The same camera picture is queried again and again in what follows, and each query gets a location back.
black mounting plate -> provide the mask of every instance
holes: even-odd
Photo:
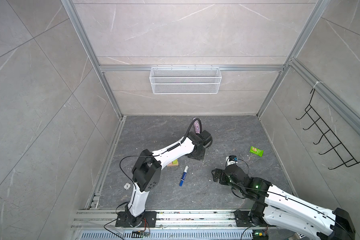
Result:
[[[144,218],[147,220],[149,227],[155,227],[157,212],[146,211],[142,214],[143,214],[142,221],[136,227],[144,227]],[[125,212],[118,212],[118,216],[120,217],[116,220],[115,227],[132,227],[126,219],[127,215],[125,214]]]
[[[235,215],[235,221],[237,227],[253,226],[253,224],[250,223],[249,213],[250,211],[241,211],[241,210],[236,210],[233,212],[233,214]]]

metal grate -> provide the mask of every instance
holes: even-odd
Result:
[[[149,75],[154,94],[217,93],[218,67],[156,67]]]
[[[209,240],[239,240],[243,229],[211,229],[211,230],[151,230],[149,237],[140,237],[132,234],[132,230],[125,230],[123,238],[125,240],[189,240],[189,239],[209,239]],[[114,234],[105,230],[84,230],[81,234],[80,240],[116,240],[120,239]],[[252,230],[246,230],[241,239],[252,239]]]

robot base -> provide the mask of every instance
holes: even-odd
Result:
[[[116,220],[115,227],[144,227],[145,220],[149,227],[155,227],[156,215],[157,212],[154,211],[143,212],[137,217],[132,216],[129,210],[126,212],[119,212],[119,218]]]

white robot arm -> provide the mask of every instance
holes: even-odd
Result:
[[[172,161],[178,159],[181,156],[184,156],[186,154],[189,154],[193,152],[193,149],[195,145],[192,143],[192,141],[189,138],[186,138],[185,141],[175,147],[173,150],[168,151],[169,148],[177,145],[180,143],[180,141],[183,139],[183,137],[173,144],[169,145],[168,147],[164,147],[163,149],[153,151],[152,155],[156,156],[155,159],[157,161],[161,162],[161,170],[166,167],[168,164],[170,164]],[[145,210],[145,201],[147,200],[149,191],[157,184],[157,182],[153,182],[150,185],[148,185],[147,188],[145,188],[144,191],[141,191],[139,185],[134,182],[134,188],[133,193],[131,196],[131,201],[128,204],[128,209],[130,213],[137,217],[140,214],[142,214]]]
[[[298,232],[311,240],[354,240],[355,228],[349,214],[340,208],[326,209],[279,189],[259,177],[249,177],[228,156],[224,170],[212,171],[213,180],[239,190],[254,200],[248,220],[254,225],[275,225]]]
[[[200,133],[190,132],[195,121],[199,121]],[[180,140],[157,151],[150,152],[146,149],[141,152],[132,169],[134,189],[131,201],[126,208],[126,217],[131,226],[140,223],[148,193],[159,182],[161,170],[184,155],[192,159],[203,160],[205,149],[211,144],[211,134],[205,130],[202,131],[201,121],[196,118]]]

vent grille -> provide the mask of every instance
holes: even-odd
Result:
[[[239,240],[243,229],[233,230],[151,230],[149,237],[144,240],[190,240],[190,239],[209,239],[209,240]],[[123,238],[125,240],[143,239],[143,237],[132,233],[132,230],[125,230]],[[114,234],[105,230],[84,230],[80,240],[116,240],[120,239]],[[242,239],[252,239],[252,230],[247,230]]]

